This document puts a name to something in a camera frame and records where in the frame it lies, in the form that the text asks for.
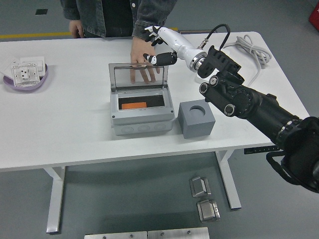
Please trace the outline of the person's right hand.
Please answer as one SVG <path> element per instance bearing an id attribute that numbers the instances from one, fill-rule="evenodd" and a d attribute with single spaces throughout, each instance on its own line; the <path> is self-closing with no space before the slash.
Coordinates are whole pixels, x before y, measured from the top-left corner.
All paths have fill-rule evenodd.
<path id="1" fill-rule="evenodd" d="M 84 29 L 81 20 L 70 20 L 69 21 L 69 31 L 73 38 L 84 38 Z"/>

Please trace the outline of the person's left hand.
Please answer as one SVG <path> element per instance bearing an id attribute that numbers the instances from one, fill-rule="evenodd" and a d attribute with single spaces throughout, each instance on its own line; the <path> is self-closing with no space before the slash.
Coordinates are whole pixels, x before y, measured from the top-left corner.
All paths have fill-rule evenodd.
<path id="1" fill-rule="evenodd" d="M 132 39 L 132 47 L 131 47 L 131 62 L 132 63 L 148 63 L 148 61 L 144 58 L 144 54 L 155 55 L 155 49 L 150 42 L 145 42 L 143 39 L 133 37 Z M 155 82 L 155 74 L 153 69 L 148 69 L 150 79 L 148 78 L 145 70 L 141 70 L 141 76 L 146 84 L 149 82 Z"/>

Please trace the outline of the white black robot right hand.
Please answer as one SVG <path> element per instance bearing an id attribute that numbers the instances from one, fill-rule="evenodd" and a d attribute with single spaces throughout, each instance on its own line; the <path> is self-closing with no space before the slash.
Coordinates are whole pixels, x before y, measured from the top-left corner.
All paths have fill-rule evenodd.
<path id="1" fill-rule="evenodd" d="M 196 72 L 204 61 L 207 53 L 194 47 L 186 38 L 174 30 L 161 26 L 149 26 L 144 29 L 150 38 L 166 43 L 175 53 L 177 58 L 186 62 L 187 67 Z"/>

